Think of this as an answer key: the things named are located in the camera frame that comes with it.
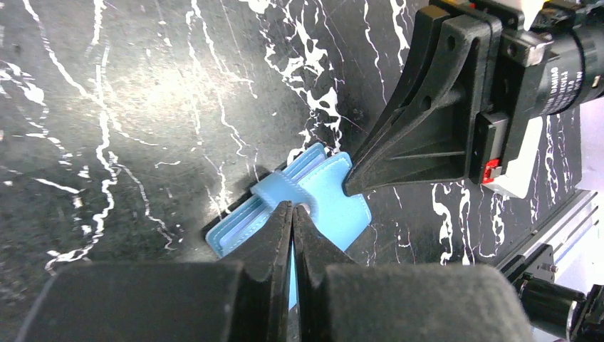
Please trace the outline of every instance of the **screw hole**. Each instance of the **screw hole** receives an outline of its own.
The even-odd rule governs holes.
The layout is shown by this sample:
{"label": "screw hole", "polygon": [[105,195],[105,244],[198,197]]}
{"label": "screw hole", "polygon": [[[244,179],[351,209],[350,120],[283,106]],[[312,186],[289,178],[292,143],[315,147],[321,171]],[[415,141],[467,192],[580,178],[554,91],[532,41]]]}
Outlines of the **screw hole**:
{"label": "screw hole", "polygon": [[432,107],[432,99],[429,96],[426,96],[422,100],[422,103],[420,103],[420,110],[425,112],[426,110],[429,110],[430,107]]}
{"label": "screw hole", "polygon": [[447,38],[447,48],[449,51],[453,51],[455,49],[455,37],[449,36],[449,38]]}
{"label": "screw hole", "polygon": [[504,94],[508,95],[509,91],[509,80],[504,78]]}
{"label": "screw hole", "polygon": [[518,54],[518,46],[516,46],[515,43],[511,43],[508,46],[508,55],[510,55],[510,57],[514,58],[514,57],[516,57],[516,54]]}

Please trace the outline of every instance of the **red connector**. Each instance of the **red connector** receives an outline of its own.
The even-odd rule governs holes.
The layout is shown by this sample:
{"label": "red connector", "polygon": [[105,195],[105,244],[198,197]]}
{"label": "red connector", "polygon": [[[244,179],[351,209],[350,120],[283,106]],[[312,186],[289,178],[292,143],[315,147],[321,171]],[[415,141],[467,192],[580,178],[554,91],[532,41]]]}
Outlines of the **red connector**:
{"label": "red connector", "polygon": [[484,166],[484,174],[482,175],[482,184],[489,184],[493,182],[495,178],[491,178],[491,171],[499,166],[499,158],[489,160]]}

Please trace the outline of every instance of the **blue plastic part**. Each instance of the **blue plastic part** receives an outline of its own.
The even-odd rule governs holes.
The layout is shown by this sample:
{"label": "blue plastic part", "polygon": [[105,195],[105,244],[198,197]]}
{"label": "blue plastic part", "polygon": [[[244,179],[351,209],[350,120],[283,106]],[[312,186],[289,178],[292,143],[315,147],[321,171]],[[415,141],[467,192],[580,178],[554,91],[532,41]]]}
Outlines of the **blue plastic part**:
{"label": "blue plastic part", "polygon": [[[305,203],[319,232],[346,250],[371,222],[362,195],[346,197],[342,183],[352,167],[348,153],[327,158],[316,143],[283,171],[275,171],[251,189],[252,197],[212,228],[206,240],[224,257],[257,232],[284,200]],[[289,307],[297,302],[296,268],[291,255]]]}

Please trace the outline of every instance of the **screw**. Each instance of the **screw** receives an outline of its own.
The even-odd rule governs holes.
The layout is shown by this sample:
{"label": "screw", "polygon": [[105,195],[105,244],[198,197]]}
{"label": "screw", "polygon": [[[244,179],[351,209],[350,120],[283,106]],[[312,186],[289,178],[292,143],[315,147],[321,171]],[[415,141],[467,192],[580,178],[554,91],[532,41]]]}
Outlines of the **screw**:
{"label": "screw", "polygon": [[543,269],[545,269],[546,271],[558,273],[558,267],[556,265],[543,264],[541,267],[543,267]]}

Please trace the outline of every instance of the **black marble surface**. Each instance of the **black marble surface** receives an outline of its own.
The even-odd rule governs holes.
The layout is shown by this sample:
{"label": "black marble surface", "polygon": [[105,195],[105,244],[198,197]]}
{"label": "black marble surface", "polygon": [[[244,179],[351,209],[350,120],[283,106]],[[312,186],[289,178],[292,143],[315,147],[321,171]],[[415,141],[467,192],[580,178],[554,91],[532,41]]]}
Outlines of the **black marble surface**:
{"label": "black marble surface", "polygon": [[[214,260],[202,231],[251,184],[317,140],[354,152],[427,3],[0,1],[0,341],[66,264]],[[368,193],[348,253],[497,260],[573,191],[578,112],[548,118],[535,169],[526,199]]]}

